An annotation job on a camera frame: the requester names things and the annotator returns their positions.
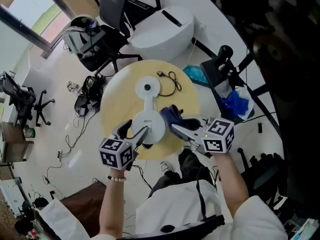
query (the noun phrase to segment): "sneaker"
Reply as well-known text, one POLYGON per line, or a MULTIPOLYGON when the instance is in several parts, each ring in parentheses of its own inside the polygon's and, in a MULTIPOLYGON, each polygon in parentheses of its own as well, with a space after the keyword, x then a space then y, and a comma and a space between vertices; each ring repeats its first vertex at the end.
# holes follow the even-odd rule
POLYGON ((192 145, 190 142, 185 141, 182 150, 188 149, 192 151, 192 145))
POLYGON ((174 172, 174 168, 172 165, 166 161, 163 161, 160 163, 160 171, 165 174, 167 171, 172 171, 174 172))

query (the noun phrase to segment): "round wooden table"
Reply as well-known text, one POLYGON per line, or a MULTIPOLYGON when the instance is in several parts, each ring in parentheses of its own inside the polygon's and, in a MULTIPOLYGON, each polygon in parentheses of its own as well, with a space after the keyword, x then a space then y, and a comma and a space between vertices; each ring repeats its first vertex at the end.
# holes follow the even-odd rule
MULTIPOLYGON (((189 77, 178 67, 160 60, 142 60, 130 64, 121 69, 107 84, 101 100, 101 124, 106 137, 110 136, 113 128, 120 123, 133 119, 137 113, 144 109, 144 101, 135 92, 136 83, 145 76, 152 76, 159 80, 160 93, 167 95, 173 92, 175 85, 167 77, 159 77, 157 71, 163 71, 166 75, 170 71, 175 72, 182 90, 176 91, 169 97, 158 96, 155 98, 155 109, 160 111, 172 104, 179 110, 183 109, 183 116, 199 114, 197 91, 189 77)), ((162 140, 154 144, 150 149, 140 146, 137 150, 138 159, 159 160, 177 152, 183 146, 183 141, 166 129, 162 140)))

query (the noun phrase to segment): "bracelet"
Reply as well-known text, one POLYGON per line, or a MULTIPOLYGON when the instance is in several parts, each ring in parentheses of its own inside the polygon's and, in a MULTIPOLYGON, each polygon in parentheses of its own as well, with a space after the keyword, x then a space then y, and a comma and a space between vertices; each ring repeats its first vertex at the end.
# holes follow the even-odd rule
POLYGON ((111 181, 114 181, 114 182, 125 182, 127 180, 126 177, 124 177, 124 178, 115 178, 115 177, 108 176, 107 178, 109 180, 111 180, 111 181))

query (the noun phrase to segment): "black pants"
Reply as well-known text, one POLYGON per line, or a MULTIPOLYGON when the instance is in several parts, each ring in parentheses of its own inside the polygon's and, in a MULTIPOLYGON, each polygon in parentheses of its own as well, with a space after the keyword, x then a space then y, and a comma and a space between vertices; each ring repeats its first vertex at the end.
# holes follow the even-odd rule
POLYGON ((214 185, 209 169, 199 161, 198 157, 190 149, 185 148, 179 155, 179 164, 182 178, 180 178, 180 175, 177 172, 167 171, 151 189, 149 198, 155 191, 164 189, 168 186, 196 181, 200 168, 205 169, 202 169, 198 179, 206 180, 212 186, 214 185))

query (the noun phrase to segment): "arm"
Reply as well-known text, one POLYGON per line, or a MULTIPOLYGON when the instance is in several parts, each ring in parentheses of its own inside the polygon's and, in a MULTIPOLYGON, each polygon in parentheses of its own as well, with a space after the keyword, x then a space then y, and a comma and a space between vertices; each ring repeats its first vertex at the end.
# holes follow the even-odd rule
POLYGON ((249 198, 246 183, 229 152, 211 154, 219 169, 226 205, 234 218, 238 208, 249 198))
MULTIPOLYGON (((114 178, 123 178, 125 169, 111 169, 114 178)), ((108 180, 100 211, 100 234, 121 238, 124 226, 124 183, 108 180)))

